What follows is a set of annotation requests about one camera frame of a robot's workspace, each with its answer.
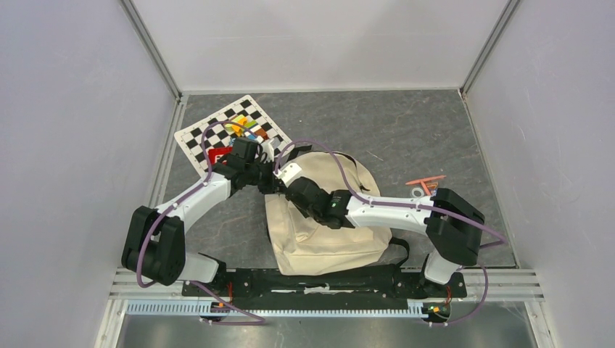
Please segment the beige canvas backpack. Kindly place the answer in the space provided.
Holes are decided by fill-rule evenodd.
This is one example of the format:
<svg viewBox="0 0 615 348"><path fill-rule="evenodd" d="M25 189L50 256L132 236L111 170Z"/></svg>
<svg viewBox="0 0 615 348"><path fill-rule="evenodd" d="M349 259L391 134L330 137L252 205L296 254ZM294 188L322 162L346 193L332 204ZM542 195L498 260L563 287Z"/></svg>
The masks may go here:
<svg viewBox="0 0 615 348"><path fill-rule="evenodd" d="M300 169L294 194L265 196L265 213L274 257L284 276L321 276L377 262L391 246L409 251L390 228L355 227L345 205L358 193L380 195L372 174L355 158L335 152L293 153L289 164Z"/></svg>

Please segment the clear tape roll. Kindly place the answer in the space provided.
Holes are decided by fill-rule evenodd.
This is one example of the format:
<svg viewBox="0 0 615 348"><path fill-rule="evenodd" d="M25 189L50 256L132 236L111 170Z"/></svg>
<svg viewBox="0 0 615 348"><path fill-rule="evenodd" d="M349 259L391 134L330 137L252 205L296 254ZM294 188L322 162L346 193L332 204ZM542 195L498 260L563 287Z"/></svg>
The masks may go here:
<svg viewBox="0 0 615 348"><path fill-rule="evenodd" d="M424 190L423 190L422 188L419 188L419 187L413 187L413 188L410 190L410 195L411 195L413 198L421 198L421 197L425 196L425 192L424 192Z"/></svg>

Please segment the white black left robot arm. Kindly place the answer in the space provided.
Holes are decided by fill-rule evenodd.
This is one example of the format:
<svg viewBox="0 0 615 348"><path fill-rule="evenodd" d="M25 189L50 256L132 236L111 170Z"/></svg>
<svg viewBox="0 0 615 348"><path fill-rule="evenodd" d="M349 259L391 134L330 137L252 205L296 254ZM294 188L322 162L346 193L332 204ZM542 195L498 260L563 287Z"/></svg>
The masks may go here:
<svg viewBox="0 0 615 348"><path fill-rule="evenodd" d="M273 163L279 144L276 138L261 143L238 138L228 154L208 162L205 176L176 198L134 211L121 264L136 273L140 287L199 281L210 295L226 290L228 276L219 270L221 261L206 254L188 253L186 232L245 186L256 186L263 194L274 192Z"/></svg>

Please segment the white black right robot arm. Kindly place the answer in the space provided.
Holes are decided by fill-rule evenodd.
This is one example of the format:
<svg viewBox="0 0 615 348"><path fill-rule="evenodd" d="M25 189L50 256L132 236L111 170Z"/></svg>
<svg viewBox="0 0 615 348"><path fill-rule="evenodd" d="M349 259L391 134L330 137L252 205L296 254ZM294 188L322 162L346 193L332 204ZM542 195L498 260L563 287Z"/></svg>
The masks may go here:
<svg viewBox="0 0 615 348"><path fill-rule="evenodd" d="M444 291L459 269L477 264L483 217L448 188L420 199L378 197L347 189L328 193L298 178L287 186L285 197L305 217L328 228L396 228L425 235L434 251L418 284L429 296Z"/></svg>

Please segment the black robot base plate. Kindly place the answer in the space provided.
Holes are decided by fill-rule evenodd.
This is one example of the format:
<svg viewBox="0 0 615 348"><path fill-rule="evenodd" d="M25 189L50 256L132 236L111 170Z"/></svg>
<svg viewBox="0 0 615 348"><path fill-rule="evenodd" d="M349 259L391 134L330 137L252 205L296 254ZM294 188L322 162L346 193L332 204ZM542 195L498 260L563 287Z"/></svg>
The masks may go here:
<svg viewBox="0 0 615 348"><path fill-rule="evenodd" d="M467 296L461 273L439 285L417 269L393 264L315 276L237 268L217 274L206 287L243 310L401 310L409 300Z"/></svg>

